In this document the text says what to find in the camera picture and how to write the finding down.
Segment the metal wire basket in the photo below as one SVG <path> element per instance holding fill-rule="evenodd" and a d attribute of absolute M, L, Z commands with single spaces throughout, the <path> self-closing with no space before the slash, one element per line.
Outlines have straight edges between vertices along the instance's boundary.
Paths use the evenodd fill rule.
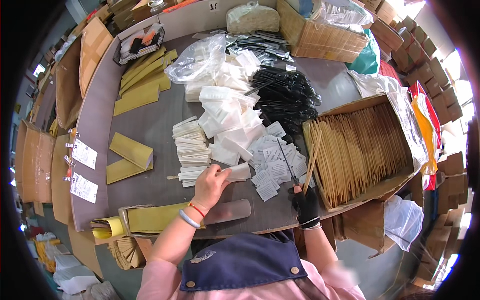
<path fill-rule="evenodd" d="M 140 49 L 138 49 L 137 53 L 120 53 L 121 50 L 121 43 L 117 46 L 117 50 L 115 51 L 115 54 L 113 55 L 113 61 L 116 62 L 118 65 L 124 65 L 130 60 L 134 60 L 136 58 L 139 58 L 145 54 L 152 53 L 160 49 L 160 46 L 162 45 L 163 42 L 163 37 L 165 36 L 165 30 L 163 27 L 161 27 L 154 37 L 152 38 L 152 42 L 148 46 L 142 46 Z"/>

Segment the pink sleeve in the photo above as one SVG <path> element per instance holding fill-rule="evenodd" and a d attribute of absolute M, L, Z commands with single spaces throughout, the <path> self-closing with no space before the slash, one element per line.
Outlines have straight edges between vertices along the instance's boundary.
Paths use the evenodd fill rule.
<path fill-rule="evenodd" d="M 176 298 L 180 281 L 180 271 L 174 264 L 163 260 L 149 261 L 142 274 L 137 300 Z"/>
<path fill-rule="evenodd" d="M 308 273 L 308 278 L 330 300 L 365 300 L 365 296 L 358 287 L 358 279 L 354 272 L 343 267 L 341 261 L 328 264 L 322 275 L 317 268 L 305 260 L 301 260 Z"/>

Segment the person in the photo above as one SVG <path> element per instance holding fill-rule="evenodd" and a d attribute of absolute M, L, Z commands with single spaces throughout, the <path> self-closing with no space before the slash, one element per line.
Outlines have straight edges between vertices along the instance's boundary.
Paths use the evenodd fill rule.
<path fill-rule="evenodd" d="M 305 234 L 301 260 L 293 231 L 240 233 L 199 251 L 177 269 L 203 217 L 229 184 L 230 169 L 211 165 L 198 177 L 189 206 L 162 231 L 143 270 L 137 300 L 159 299 L 365 299 L 343 268 L 318 216 L 318 198 L 294 186 L 292 203 Z"/>

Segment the window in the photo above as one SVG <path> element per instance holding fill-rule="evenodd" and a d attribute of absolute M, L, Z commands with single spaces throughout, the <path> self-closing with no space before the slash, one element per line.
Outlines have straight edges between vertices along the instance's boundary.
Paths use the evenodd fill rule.
<path fill-rule="evenodd" d="M 40 73 L 43 73 L 45 71 L 45 67 L 42 66 L 41 64 L 38 64 L 37 67 L 35 68 L 35 71 L 33 72 L 33 76 L 38 77 Z"/>

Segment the silver bracelet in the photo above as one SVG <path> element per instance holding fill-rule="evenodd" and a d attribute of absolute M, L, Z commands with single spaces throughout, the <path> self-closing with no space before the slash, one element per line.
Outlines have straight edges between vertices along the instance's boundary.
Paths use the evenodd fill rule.
<path fill-rule="evenodd" d="M 308 223 L 310 223 L 310 222 L 312 222 L 312 221 L 314 221 L 314 220 L 316 220 L 316 219 L 320 219 L 320 217 L 317 216 L 317 217 L 313 218 L 312 220 L 307 221 L 307 222 L 305 222 L 305 223 L 301 223 L 301 224 L 299 224 L 299 225 L 302 226 L 302 225 L 308 224 Z"/>
<path fill-rule="evenodd" d="M 302 227 L 299 227 L 301 230 L 314 230 L 314 229 L 319 229 L 319 228 L 322 228 L 322 223 L 318 223 L 317 225 L 313 226 L 313 227 L 310 227 L 310 228 L 302 228 Z"/>
<path fill-rule="evenodd" d="M 188 224 L 192 225 L 192 226 L 195 227 L 196 229 L 198 229 L 198 228 L 201 227 L 200 224 L 198 224 L 197 222 L 193 221 L 192 218 L 190 218 L 189 216 L 187 216 L 187 214 L 183 211 L 183 209 L 180 209 L 180 210 L 179 210 L 179 214 L 180 214 L 181 218 L 185 220 L 185 222 L 187 222 Z"/>

